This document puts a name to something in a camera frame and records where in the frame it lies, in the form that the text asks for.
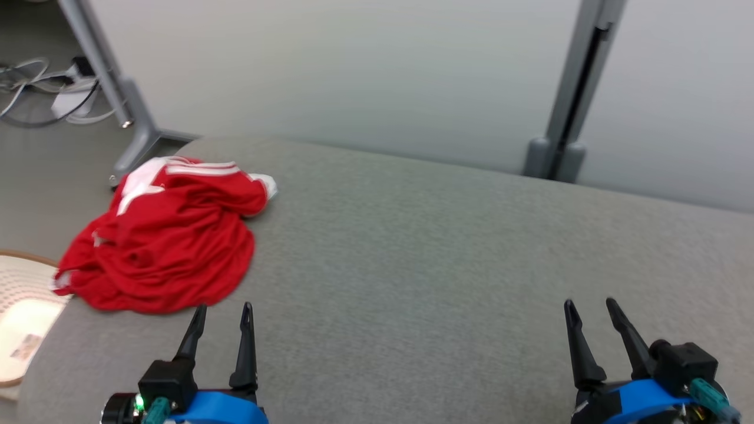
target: gray table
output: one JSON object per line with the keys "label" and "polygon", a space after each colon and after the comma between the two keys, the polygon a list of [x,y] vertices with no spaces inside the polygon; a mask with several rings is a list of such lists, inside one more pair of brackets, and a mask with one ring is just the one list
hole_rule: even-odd
{"label": "gray table", "polygon": [[[695,341],[754,413],[754,217],[580,186],[281,140],[180,154],[270,174],[246,281],[210,308],[200,386],[225,387],[254,303],[259,400],[275,424],[568,422],[562,303],[597,361],[629,375],[605,298],[651,342]],[[191,311],[73,300],[21,389],[24,422],[88,424],[170,358]]]}

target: clothing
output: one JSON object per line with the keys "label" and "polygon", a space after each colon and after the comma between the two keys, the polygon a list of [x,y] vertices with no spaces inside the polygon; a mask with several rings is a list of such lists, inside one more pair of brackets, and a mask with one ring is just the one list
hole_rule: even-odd
{"label": "clothing", "polygon": [[153,158],[128,174],[60,261],[53,291],[97,309],[175,312],[214,304],[243,278],[254,239],[242,216],[277,192],[234,162]]}

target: white partition panel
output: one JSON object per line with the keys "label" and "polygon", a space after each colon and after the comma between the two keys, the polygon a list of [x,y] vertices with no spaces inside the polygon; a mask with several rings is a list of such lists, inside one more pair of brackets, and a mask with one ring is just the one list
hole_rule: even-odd
{"label": "white partition panel", "polygon": [[579,0],[90,0],[160,128],[520,172]]}
{"label": "white partition panel", "polygon": [[629,0],[578,183],[754,212],[754,2]]}

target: green led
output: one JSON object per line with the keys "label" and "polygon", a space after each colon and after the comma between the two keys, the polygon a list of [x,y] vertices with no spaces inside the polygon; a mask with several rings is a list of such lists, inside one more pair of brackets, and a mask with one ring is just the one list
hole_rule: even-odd
{"label": "green led", "polygon": [[136,410],[139,412],[144,410],[144,398],[141,395],[136,395]]}

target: teal connector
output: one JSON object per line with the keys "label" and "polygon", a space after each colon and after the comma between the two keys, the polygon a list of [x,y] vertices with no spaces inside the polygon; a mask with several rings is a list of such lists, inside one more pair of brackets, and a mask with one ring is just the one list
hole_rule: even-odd
{"label": "teal connector", "polygon": [[711,410],[720,422],[741,424],[741,412],[732,407],[728,398],[703,379],[693,379],[688,393],[699,405]]}
{"label": "teal connector", "polygon": [[163,424],[170,416],[170,402],[166,398],[156,398],[144,419],[144,424]]}

